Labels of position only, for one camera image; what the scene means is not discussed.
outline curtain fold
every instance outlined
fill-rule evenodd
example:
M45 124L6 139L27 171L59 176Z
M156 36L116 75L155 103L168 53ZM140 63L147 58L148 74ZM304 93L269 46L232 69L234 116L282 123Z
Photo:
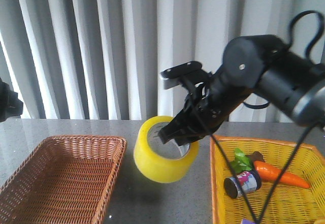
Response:
M198 60L222 63L237 36L287 40L301 11L325 0L0 0L0 76L24 102L23 118L132 119L175 116L186 91L164 90L159 73ZM303 56L316 31L306 17L292 50ZM324 62L324 37L312 50ZM251 95L246 102L263 104ZM240 105L231 121L290 121L274 106Z

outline orange carrot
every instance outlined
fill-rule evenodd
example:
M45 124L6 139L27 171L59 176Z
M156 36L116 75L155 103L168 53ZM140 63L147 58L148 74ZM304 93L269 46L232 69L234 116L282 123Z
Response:
M254 166L255 170L258 172L259 176L264 181L274 182L281 172L279 168L276 168L273 165L270 165L265 162L254 161ZM282 177L280 178L280 183L287 184L290 186L310 188L308 182L290 172L285 172L282 175Z

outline brown wicker basket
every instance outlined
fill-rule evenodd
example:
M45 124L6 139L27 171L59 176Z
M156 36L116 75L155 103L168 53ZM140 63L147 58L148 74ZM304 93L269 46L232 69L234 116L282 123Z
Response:
M102 223L125 149L120 137L43 140L0 188L0 223Z

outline countertop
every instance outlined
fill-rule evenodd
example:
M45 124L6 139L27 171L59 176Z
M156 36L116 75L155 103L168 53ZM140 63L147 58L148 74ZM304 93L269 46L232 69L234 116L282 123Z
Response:
M136 168L133 148L143 121L8 119L0 123L0 185L46 137L61 134L122 136L127 150L105 223L212 223L208 137L187 175L171 184L155 183ZM225 122L219 135L296 141L304 128L293 123ZM324 133L305 140L325 155Z

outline roll of tape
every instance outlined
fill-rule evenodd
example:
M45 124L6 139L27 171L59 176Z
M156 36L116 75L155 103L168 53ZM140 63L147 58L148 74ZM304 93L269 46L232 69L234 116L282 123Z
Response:
M166 158L149 145L150 140L158 137L159 130L170 122L170 116L156 116L147 120L140 128L134 148L134 160L139 171L155 182L171 183L184 177L199 152L199 142L189 144L187 152L178 159Z

